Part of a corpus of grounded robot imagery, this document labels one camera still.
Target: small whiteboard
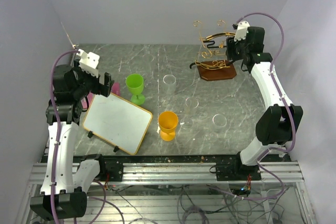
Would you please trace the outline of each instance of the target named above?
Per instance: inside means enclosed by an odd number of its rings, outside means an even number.
[[[83,122],[87,131],[135,155],[151,123],[151,112],[111,93],[95,95]]]

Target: green goblet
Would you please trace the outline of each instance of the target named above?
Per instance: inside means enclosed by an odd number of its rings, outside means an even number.
[[[143,77],[137,73],[127,76],[126,86],[133,94],[131,102],[136,105],[142,105],[145,102],[145,96],[141,94],[143,91]]]

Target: orange plastic cup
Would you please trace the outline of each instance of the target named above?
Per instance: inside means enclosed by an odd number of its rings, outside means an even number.
[[[175,130],[179,124],[179,118],[172,111],[162,112],[159,116],[160,137],[165,141],[175,138]]]

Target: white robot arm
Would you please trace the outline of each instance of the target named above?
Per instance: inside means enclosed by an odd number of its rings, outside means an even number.
[[[237,172],[248,175],[255,169],[260,156],[273,148],[285,148],[284,144],[291,141],[292,130],[289,117],[292,116],[297,129],[303,110],[301,106],[293,105],[287,97],[276,75],[275,67],[271,68],[272,57],[263,52],[265,30],[261,27],[251,27],[247,21],[240,21],[235,37],[227,38],[227,57],[229,60],[243,60],[253,78],[256,80],[265,103],[266,112],[256,125],[256,137],[239,153],[240,163]],[[291,115],[288,115],[283,99],[288,105]]]
[[[46,176],[40,196],[32,197],[30,208],[45,220],[53,220],[51,194],[54,197],[58,219],[82,217],[86,211],[86,193],[96,177],[106,174],[102,155],[83,157],[77,172],[72,174],[73,152],[82,113],[81,100],[89,92],[109,96],[113,81],[108,73],[104,83],[100,83],[97,65],[99,56],[79,50],[79,60],[74,67],[58,65],[53,74],[53,95],[56,98],[57,112],[60,117],[60,132],[54,108],[49,102],[46,111],[49,124],[49,153]]]

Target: white backdrop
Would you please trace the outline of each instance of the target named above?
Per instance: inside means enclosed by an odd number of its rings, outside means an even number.
[[[16,223],[48,139],[50,70],[70,48],[49,0],[0,0],[0,223]]]
[[[279,15],[285,46],[276,63],[279,79],[294,104],[303,108],[297,159],[319,223],[335,223],[336,201],[336,0],[288,0]],[[274,26],[270,51],[279,47]]]
[[[253,11],[277,16],[287,0],[51,0],[74,43],[197,44],[194,20],[205,33],[222,31]],[[271,22],[260,23],[266,27]]]

